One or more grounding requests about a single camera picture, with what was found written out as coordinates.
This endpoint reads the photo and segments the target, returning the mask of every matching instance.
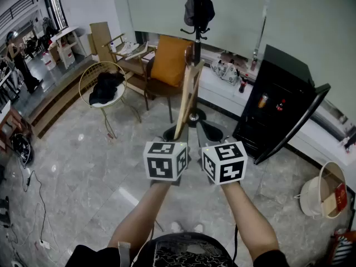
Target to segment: metal railing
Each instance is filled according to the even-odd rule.
[[[13,20],[23,10],[34,4],[33,0],[19,0],[0,16],[0,29]]]

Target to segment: black coat rack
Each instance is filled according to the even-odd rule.
[[[207,37],[203,37],[201,34],[206,33],[207,31],[210,30],[210,28],[207,28],[206,30],[201,29],[200,25],[200,17],[202,15],[202,9],[201,9],[201,0],[194,0],[194,31],[192,32],[187,32],[184,29],[180,29],[181,32],[185,32],[187,34],[194,34],[195,33],[195,42],[194,42],[194,66],[196,66],[200,62],[200,52],[201,52],[201,43],[200,39],[207,39]],[[196,96],[194,96],[193,100],[193,106],[191,108],[190,114],[189,114],[189,121],[188,124],[190,127],[195,127],[196,123],[200,120],[205,120],[206,115],[203,110],[198,109],[196,107]]]

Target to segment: roller blind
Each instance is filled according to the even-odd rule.
[[[193,27],[184,23],[187,0],[128,0],[133,28],[136,31],[167,34],[194,40]],[[262,19],[264,0],[211,0],[215,17],[203,43],[245,57],[252,57]]]
[[[261,51],[274,46],[305,62],[326,99],[356,122],[356,0],[270,0]]]

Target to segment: cube with ar marker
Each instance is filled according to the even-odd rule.
[[[148,179],[176,181],[188,166],[187,143],[148,141],[144,162]]]
[[[245,177],[247,153],[241,141],[201,148],[202,168],[211,180],[220,185]]]

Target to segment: orange cushion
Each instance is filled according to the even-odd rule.
[[[155,55],[151,77],[178,87],[184,77],[184,52],[193,42],[161,36]]]

